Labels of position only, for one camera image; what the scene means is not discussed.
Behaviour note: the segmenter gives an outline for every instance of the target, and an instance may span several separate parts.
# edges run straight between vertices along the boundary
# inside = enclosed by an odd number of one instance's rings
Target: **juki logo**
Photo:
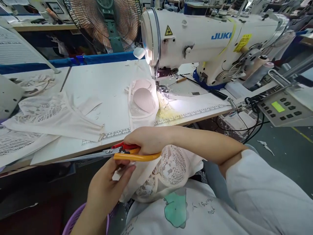
[[[216,33],[215,36],[212,36],[211,39],[228,39],[231,37],[231,32],[229,33]]]

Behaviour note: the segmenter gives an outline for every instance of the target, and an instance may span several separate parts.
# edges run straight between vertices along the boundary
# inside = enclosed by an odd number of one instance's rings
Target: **red scissor handle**
[[[119,148],[119,147],[123,147],[123,149],[136,149],[136,148],[140,148],[138,145],[127,145],[127,144],[124,144],[124,141],[121,142],[121,143],[118,143],[118,144],[112,146],[113,149],[117,149],[117,148]]]

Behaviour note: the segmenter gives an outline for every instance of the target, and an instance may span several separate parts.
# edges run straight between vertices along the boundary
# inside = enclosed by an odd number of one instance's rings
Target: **sleeve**
[[[311,234],[311,198],[254,151],[241,156],[226,172],[227,190],[238,212],[274,233]]]

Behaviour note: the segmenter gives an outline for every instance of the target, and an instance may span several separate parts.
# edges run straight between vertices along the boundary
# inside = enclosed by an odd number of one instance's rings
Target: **yellow floor line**
[[[313,144],[313,140],[311,140],[309,137],[307,137],[305,134],[303,134],[301,131],[299,131],[297,128],[292,127],[296,132],[298,132],[300,135],[302,135],[304,138],[306,138],[309,142]]]

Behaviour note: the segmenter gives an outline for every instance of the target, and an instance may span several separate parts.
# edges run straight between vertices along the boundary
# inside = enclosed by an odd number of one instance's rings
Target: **scissor blade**
[[[108,149],[108,150],[104,150],[104,151],[99,152],[99,153],[92,153],[92,154],[84,155],[81,157],[57,161],[54,163],[72,162],[72,161],[86,160],[86,159],[92,159],[92,158],[109,158],[109,157],[113,157],[114,154],[116,154],[118,152],[119,152],[119,149]]]

